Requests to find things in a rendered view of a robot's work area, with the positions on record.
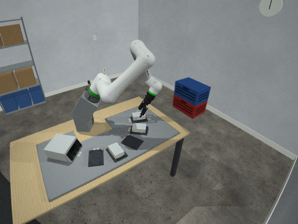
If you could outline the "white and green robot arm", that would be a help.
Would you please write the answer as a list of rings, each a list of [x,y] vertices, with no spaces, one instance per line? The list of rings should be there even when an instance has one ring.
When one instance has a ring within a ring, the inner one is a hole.
[[[141,40],[132,41],[130,51],[135,61],[112,83],[109,76],[104,73],[99,73],[92,84],[87,81],[85,98],[88,101],[98,103],[101,98],[104,103],[111,104],[140,75],[143,83],[150,88],[145,96],[149,100],[154,100],[162,89],[162,83],[153,78],[149,70],[155,63],[155,56]]]

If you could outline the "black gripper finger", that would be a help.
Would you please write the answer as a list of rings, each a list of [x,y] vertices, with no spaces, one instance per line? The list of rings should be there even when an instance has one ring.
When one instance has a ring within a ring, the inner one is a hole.
[[[144,104],[144,105],[145,105],[145,104]],[[141,111],[141,114],[140,114],[139,117],[137,118],[138,120],[140,120],[141,117],[144,116],[144,114],[146,113],[146,111],[147,111],[147,109],[148,109],[147,105],[146,105],[145,108],[144,108],[144,105],[143,105],[143,109],[142,109],[142,111]]]
[[[143,108],[143,104],[144,104],[144,101],[142,101],[142,103],[139,105],[137,112],[140,112],[140,110]]]

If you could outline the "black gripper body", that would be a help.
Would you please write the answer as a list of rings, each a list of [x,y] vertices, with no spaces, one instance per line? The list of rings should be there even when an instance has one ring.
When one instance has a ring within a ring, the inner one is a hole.
[[[152,100],[149,100],[147,97],[144,98],[144,107],[146,107],[146,105],[150,104]]]

